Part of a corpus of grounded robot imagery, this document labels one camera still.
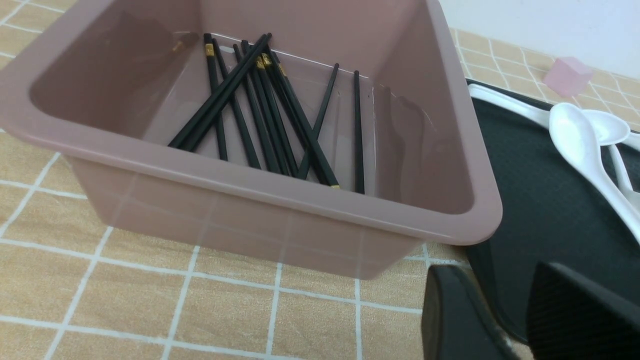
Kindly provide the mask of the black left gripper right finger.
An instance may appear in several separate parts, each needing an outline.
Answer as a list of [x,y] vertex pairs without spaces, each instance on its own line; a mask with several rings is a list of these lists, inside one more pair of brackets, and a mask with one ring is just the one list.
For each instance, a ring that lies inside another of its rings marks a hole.
[[536,360],[637,360],[639,306],[563,264],[539,262],[526,339]]

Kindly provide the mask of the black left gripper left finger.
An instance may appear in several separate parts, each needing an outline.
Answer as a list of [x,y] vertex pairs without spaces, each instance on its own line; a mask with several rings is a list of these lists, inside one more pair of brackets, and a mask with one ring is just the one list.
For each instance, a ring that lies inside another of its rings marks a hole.
[[517,360],[469,276],[455,265],[432,265],[423,299],[425,360]]

